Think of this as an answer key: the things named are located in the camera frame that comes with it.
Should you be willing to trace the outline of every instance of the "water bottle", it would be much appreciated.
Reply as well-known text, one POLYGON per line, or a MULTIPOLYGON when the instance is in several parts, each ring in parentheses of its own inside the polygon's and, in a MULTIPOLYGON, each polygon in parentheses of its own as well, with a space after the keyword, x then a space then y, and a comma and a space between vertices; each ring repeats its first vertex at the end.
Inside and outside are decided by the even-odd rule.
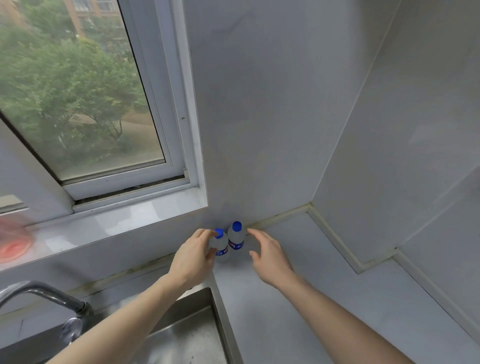
POLYGON ((235 221, 228 228, 228 244, 233 250, 239 250, 243 246, 245 235, 247 235, 246 229, 243 228, 240 221, 235 221))
POLYGON ((223 229, 215 229, 215 231, 217 232, 217 236, 210 238, 209 245, 211 248, 217 249, 216 256, 218 258, 220 256, 225 256, 228 252, 228 237, 223 229))

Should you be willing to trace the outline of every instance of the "stainless steel sink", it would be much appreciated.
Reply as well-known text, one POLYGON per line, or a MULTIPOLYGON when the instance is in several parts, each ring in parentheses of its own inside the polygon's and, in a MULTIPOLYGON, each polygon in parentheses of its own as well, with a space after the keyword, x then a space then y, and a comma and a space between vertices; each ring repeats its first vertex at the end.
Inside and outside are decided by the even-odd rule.
MULTIPOLYGON (((112 312, 110 307, 97 313, 94 324, 112 312)), ((60 328, 57 326, 0 350, 0 363, 45 363, 63 348, 60 328)), ((168 309, 131 363, 243 364, 213 275, 187 291, 168 309)))

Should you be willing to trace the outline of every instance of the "hand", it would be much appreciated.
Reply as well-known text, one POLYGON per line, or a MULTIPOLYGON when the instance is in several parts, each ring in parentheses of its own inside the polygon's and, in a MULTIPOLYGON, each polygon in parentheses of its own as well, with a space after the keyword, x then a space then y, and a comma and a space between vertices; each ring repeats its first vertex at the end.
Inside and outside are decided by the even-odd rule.
POLYGON ((280 243, 265 231, 247 229, 260 243, 260 253, 249 251, 253 269, 265 283, 278 289, 279 284, 296 277, 292 265, 282 250, 280 243))
POLYGON ((168 275, 185 290, 204 281, 213 268, 216 249, 205 256, 208 240, 216 235, 209 229, 198 229, 175 253, 168 275))

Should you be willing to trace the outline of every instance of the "faucet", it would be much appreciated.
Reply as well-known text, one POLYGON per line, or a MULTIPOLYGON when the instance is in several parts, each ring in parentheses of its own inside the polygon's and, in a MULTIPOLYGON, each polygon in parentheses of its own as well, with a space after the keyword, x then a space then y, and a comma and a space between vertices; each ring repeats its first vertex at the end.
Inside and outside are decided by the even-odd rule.
POLYGON ((25 280, 8 286, 0 291, 0 309, 13 297, 23 293, 33 293, 60 306, 74 311, 77 316, 68 320, 61 328, 61 339, 70 345, 90 327, 89 317, 93 309, 89 303, 80 301, 56 288, 36 280, 25 280))

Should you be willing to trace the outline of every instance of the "left hand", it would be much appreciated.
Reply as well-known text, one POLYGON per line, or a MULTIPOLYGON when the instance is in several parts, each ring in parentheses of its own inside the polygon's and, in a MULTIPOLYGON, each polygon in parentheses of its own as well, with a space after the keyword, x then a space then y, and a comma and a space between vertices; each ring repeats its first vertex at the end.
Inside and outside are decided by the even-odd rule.
POLYGON ((213 268, 216 249, 207 255, 208 240, 216 233, 210 229, 198 229, 175 253, 168 276, 185 290, 204 281, 213 268))

